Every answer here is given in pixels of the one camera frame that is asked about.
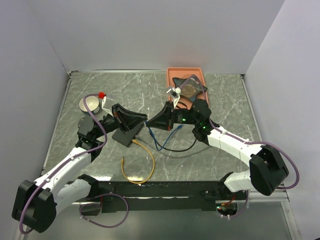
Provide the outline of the black network switch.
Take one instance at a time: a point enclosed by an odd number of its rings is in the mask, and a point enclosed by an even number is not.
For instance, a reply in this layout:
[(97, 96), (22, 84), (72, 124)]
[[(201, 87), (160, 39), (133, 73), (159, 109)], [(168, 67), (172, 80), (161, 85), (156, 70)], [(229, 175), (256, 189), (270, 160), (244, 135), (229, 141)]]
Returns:
[(140, 132), (143, 126), (144, 126), (144, 123), (141, 122), (136, 127), (134, 127), (133, 129), (127, 132), (122, 132), (120, 129), (117, 129), (111, 137), (116, 142), (128, 148), (132, 143), (132, 140)]

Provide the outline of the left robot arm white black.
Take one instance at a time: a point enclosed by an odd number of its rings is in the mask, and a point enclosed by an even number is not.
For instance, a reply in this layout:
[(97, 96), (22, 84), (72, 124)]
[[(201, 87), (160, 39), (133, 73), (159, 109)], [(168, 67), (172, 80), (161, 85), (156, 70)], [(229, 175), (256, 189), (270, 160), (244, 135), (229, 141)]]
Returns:
[(72, 203), (85, 198), (94, 201), (99, 195), (99, 182), (82, 175), (72, 184), (68, 181), (81, 169), (92, 163), (101, 153), (106, 141), (100, 137), (115, 130), (128, 132), (147, 120), (147, 115), (112, 106), (112, 113), (98, 120), (89, 111), (78, 122), (78, 141), (71, 152), (49, 172), (34, 181), (23, 181), (17, 189), (12, 218), (19, 222), (23, 235), (31, 231), (42, 233), (55, 220), (58, 213)]

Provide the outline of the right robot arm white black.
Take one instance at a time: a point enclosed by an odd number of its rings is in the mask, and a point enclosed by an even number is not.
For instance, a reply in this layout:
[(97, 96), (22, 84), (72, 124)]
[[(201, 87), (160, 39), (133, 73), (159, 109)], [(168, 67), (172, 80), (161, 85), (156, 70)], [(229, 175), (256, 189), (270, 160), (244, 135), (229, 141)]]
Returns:
[(197, 141), (223, 150), (248, 166), (247, 171), (231, 172), (221, 179), (218, 193), (223, 199), (250, 190), (270, 196), (289, 175), (280, 151), (269, 143), (250, 142), (225, 130), (211, 121), (211, 113), (204, 99), (196, 99), (190, 109), (175, 109), (174, 104), (167, 101), (146, 126), (170, 131), (175, 124), (193, 125), (192, 133)]

